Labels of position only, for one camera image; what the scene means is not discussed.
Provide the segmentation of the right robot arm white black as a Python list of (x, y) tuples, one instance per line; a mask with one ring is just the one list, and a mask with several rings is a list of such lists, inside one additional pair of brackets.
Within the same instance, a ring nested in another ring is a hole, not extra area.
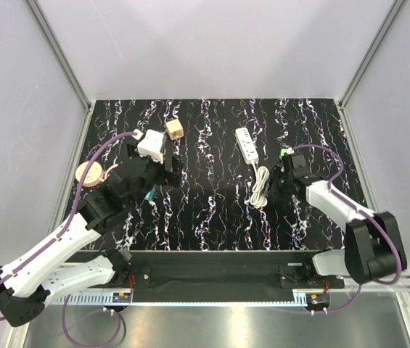
[(344, 233), (344, 248), (317, 252), (302, 269), (302, 279), (318, 287), (328, 276), (348, 276), (358, 284), (395, 283), (407, 268), (398, 222), (390, 212), (375, 212), (311, 172), (301, 153), (284, 150), (271, 169), (265, 193), (272, 199), (297, 198), (324, 213)]

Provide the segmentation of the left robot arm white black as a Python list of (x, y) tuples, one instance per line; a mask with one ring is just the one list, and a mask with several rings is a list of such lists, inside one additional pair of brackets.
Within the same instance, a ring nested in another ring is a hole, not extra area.
[(128, 145), (127, 159), (77, 203), (74, 216), (29, 252), (0, 266), (1, 319), (18, 327), (32, 321), (56, 299), (91, 286), (120, 287), (128, 281), (128, 258), (114, 250), (72, 268), (59, 267), (82, 247), (120, 225), (156, 186), (180, 185), (180, 156), (164, 149), (159, 153), (163, 159), (157, 161), (140, 146)]

